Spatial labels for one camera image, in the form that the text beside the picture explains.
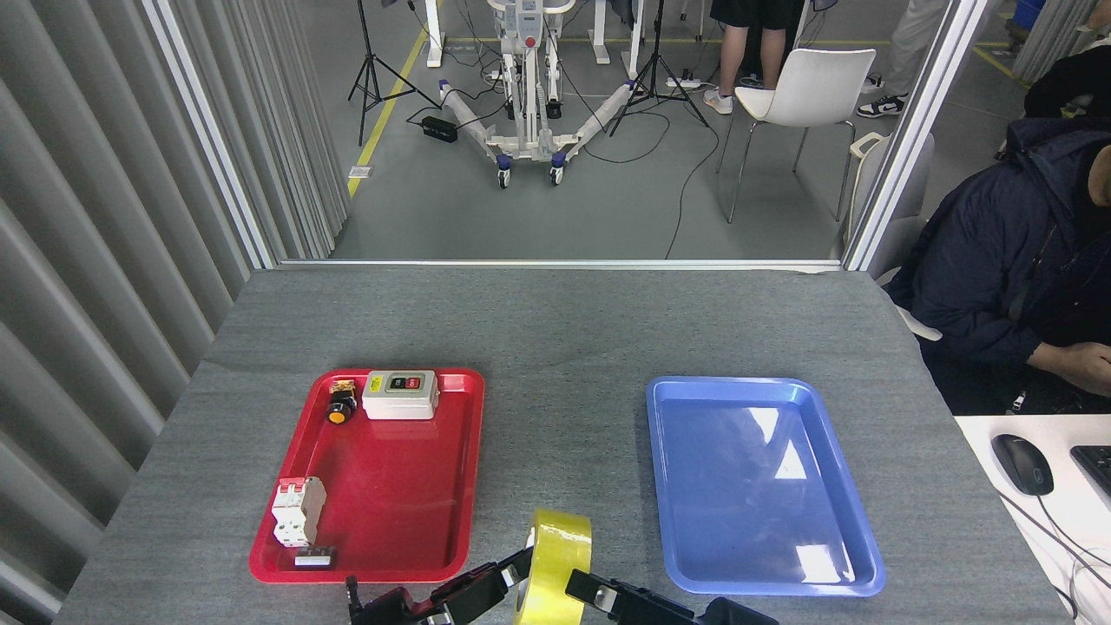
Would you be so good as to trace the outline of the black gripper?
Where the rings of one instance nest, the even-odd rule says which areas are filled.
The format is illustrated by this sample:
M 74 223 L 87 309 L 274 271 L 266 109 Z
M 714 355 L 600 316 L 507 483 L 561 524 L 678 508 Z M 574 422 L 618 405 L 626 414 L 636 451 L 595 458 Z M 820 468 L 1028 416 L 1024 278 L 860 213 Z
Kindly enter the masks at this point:
M 694 624 L 695 613 L 662 595 L 625 582 L 604 579 L 595 574 L 572 569 L 565 585 L 568 597 L 583 602 L 608 615 L 615 624 Z M 697 617 L 703 625 L 778 625 L 779 621 L 757 609 L 745 608 L 733 599 L 715 597 L 705 614 Z
M 351 624 L 469 624 L 502 602 L 509 589 L 530 576 L 532 547 L 500 562 L 470 569 L 434 589 L 416 607 L 409 589 L 394 587 L 371 602 L 358 598 L 358 579 L 346 577 Z

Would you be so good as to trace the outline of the person's hand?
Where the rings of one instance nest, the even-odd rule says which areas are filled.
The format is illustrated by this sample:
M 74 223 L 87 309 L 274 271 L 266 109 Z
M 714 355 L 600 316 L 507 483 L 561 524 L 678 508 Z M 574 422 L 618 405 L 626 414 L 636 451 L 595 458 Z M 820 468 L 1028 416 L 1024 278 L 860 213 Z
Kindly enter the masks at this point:
M 1110 396 L 1110 347 L 1100 343 L 1079 343 L 1055 347 L 1053 372 L 1069 384 L 1091 394 Z

